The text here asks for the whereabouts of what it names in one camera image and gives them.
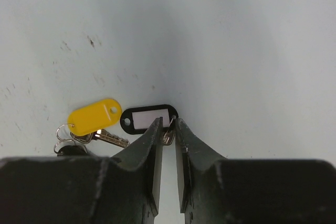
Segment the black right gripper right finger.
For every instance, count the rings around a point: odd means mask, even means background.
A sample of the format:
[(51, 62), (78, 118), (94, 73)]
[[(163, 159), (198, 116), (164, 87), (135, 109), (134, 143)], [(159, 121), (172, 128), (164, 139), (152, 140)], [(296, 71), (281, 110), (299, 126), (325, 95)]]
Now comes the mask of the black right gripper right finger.
[(228, 159), (175, 122), (186, 223), (335, 223), (335, 167), (318, 159)]

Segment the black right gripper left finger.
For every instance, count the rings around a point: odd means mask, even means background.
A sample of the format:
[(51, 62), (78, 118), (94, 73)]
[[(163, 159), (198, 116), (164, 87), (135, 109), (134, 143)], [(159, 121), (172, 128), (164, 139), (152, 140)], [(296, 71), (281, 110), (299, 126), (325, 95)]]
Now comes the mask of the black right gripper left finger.
[(112, 157), (1, 160), (1, 223), (153, 223), (162, 119)]

